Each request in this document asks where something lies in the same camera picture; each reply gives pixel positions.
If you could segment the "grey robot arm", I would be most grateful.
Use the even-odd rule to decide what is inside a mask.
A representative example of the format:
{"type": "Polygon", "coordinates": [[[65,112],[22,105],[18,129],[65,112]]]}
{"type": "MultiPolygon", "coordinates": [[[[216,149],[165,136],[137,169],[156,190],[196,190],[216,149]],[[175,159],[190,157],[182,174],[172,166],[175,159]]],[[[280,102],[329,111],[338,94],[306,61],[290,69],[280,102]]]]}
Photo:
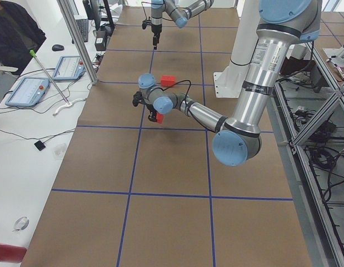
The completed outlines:
{"type": "Polygon", "coordinates": [[[157,121],[174,109],[215,133],[212,150],[217,160],[238,166],[261,149],[258,123],[273,91],[291,45],[314,41],[320,32],[321,1],[259,1],[256,9],[257,42],[231,117],[156,85],[150,73],[140,75],[134,106],[145,105],[157,121]]]}
{"type": "Polygon", "coordinates": [[[213,6],[214,0],[199,0],[190,6],[179,9],[175,1],[151,1],[149,23],[153,32],[153,49],[156,50],[162,33],[163,13],[165,12],[178,28],[183,28],[189,19],[213,6]]]}

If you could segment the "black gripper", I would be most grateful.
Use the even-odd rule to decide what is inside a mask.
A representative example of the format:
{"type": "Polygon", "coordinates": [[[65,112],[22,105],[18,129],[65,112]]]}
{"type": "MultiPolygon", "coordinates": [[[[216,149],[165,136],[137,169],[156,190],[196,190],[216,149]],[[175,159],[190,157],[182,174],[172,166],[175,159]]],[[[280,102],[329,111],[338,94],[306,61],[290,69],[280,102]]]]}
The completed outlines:
{"type": "Polygon", "coordinates": [[[150,105],[150,104],[146,104],[146,107],[149,110],[148,119],[151,122],[157,122],[157,111],[156,111],[156,109],[153,107],[153,105],[150,105]]]}
{"type": "Polygon", "coordinates": [[[158,39],[162,33],[162,24],[153,24],[151,25],[153,32],[153,49],[156,50],[158,46],[158,39]]]}

